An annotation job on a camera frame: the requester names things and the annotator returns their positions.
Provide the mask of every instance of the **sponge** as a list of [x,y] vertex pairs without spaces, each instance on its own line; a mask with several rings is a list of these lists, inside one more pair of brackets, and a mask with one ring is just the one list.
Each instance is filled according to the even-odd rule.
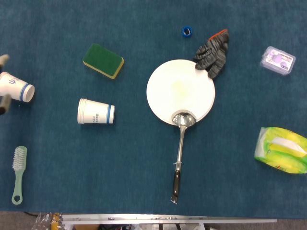
[[86,66],[111,79],[114,79],[118,75],[124,62],[121,56],[98,44],[92,44],[83,58],[83,63]]

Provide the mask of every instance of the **paper cup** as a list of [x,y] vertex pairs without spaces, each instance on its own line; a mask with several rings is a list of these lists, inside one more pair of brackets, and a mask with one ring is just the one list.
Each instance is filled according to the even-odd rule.
[[15,100],[29,102],[33,98],[34,91],[34,86],[23,80],[7,72],[0,74],[0,96],[10,94]]
[[81,98],[78,106],[77,121],[79,124],[100,123],[112,124],[115,106]]

